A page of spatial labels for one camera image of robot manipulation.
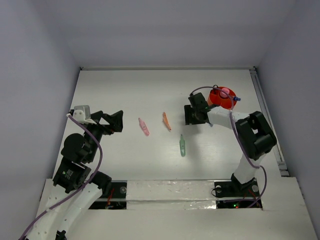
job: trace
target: white table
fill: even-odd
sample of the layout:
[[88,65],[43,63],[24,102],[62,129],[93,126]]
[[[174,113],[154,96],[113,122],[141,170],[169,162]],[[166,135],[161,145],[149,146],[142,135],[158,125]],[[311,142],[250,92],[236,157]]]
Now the white table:
[[[123,110],[123,131],[103,136],[104,158],[100,171],[113,180],[217,180],[229,179],[241,158],[241,149],[231,130],[218,125],[184,123],[184,105],[192,90],[201,86],[226,86],[241,101],[234,111],[259,111],[257,95],[248,70],[113,70],[81,71],[71,108],[89,105],[91,112],[113,114]],[[209,89],[202,90],[205,97]],[[172,131],[163,124],[166,112]],[[139,127],[142,118],[150,131]],[[83,131],[68,121],[61,143]],[[186,142],[181,157],[180,135]],[[88,166],[94,169],[99,153]],[[62,156],[59,155],[55,172]],[[89,210],[72,240],[91,239],[316,239],[295,178],[281,177],[271,151],[261,163],[268,175],[262,197],[264,210],[206,209],[160,210],[141,205],[134,210]],[[256,173],[259,188],[263,172]],[[50,190],[47,184],[45,191]]]

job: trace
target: white wall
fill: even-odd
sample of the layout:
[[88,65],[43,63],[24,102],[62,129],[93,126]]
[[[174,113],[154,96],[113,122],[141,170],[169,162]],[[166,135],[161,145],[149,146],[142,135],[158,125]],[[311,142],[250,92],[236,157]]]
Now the white wall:
[[82,67],[256,66],[294,0],[46,0]]
[[320,1],[299,0],[258,67],[271,118],[320,237]]
[[79,68],[42,0],[0,0],[0,239],[18,239],[53,174]]

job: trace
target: pink object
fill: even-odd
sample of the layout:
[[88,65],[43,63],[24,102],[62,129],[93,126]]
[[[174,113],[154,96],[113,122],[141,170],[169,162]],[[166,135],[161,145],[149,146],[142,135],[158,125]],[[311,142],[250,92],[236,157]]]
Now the pink object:
[[150,135],[150,132],[147,128],[147,125],[144,121],[142,121],[142,119],[139,117],[139,124],[140,124],[140,127],[142,129],[142,131],[144,132],[144,134],[148,137]]
[[[227,94],[230,93],[229,88],[224,87],[224,88],[222,88],[221,90],[224,91],[224,92],[226,92]],[[220,97],[222,97],[222,98],[224,98],[224,99],[227,98],[227,97],[228,97],[227,94],[225,94],[225,93],[222,92],[222,91],[220,91]]]

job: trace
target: green marker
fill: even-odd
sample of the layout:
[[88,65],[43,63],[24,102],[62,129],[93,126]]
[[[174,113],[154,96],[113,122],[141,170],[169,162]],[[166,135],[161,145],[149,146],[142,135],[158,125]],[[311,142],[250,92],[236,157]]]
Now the green marker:
[[184,140],[184,136],[180,137],[180,153],[181,153],[181,157],[184,157],[186,155],[186,142]]

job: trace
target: bolt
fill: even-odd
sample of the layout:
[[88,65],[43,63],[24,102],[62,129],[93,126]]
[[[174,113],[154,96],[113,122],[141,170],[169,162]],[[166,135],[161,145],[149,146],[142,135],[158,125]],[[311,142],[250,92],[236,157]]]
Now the bolt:
[[120,193],[121,194],[127,193],[127,188],[125,186],[120,187]]
[[259,192],[259,187],[257,185],[253,185],[252,191],[254,191],[255,193]]

